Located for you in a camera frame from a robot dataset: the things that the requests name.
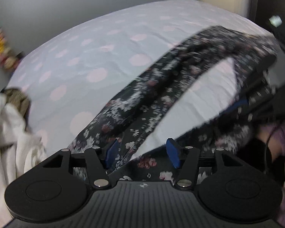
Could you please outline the dark floral garment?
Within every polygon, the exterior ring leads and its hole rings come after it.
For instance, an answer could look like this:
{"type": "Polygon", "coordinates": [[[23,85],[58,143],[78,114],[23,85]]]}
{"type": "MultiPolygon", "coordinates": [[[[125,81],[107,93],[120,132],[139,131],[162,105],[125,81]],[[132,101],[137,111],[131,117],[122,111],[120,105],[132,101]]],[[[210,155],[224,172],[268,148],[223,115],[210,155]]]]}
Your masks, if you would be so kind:
{"type": "Polygon", "coordinates": [[[180,160],[164,144],[138,158],[134,153],[156,129],[173,105],[198,78],[223,60],[231,60],[236,97],[242,98],[274,61],[273,36],[255,36],[211,26],[184,40],[116,94],[69,145],[83,153],[110,145],[105,164],[110,174],[126,181],[174,181],[180,160]]]}

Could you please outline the polka dot bed sheet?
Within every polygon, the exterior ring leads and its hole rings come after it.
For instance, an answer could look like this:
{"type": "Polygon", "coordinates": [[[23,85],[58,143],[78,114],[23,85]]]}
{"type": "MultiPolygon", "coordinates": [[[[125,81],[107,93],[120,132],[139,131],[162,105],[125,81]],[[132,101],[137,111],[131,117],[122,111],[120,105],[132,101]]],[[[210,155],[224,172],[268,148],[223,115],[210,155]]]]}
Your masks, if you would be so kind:
{"type": "Polygon", "coordinates": [[[51,155],[66,148],[163,54],[213,25],[268,35],[249,19],[195,0],[143,4],[87,21],[44,43],[22,60],[9,87],[30,97],[29,127],[51,155]]]}

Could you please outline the olive striped garment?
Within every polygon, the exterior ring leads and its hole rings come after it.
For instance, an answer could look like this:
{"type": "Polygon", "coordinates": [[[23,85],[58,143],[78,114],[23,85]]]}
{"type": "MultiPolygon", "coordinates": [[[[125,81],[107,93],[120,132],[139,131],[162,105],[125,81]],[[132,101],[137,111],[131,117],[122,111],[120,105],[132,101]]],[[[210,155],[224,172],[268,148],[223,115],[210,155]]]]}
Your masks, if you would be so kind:
{"type": "Polygon", "coordinates": [[[0,93],[6,95],[7,103],[13,104],[27,123],[31,107],[29,97],[18,88],[4,88],[0,93]]]}

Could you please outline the white cotton garment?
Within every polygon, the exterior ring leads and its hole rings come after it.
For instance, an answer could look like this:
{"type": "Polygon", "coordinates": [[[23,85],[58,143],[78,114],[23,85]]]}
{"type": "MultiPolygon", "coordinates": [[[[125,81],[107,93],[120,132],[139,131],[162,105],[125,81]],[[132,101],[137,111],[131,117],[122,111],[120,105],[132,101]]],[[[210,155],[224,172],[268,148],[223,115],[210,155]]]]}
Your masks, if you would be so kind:
{"type": "Polygon", "coordinates": [[[47,158],[41,138],[25,128],[23,116],[0,94],[0,227],[12,219],[4,200],[7,186],[47,158]]]}

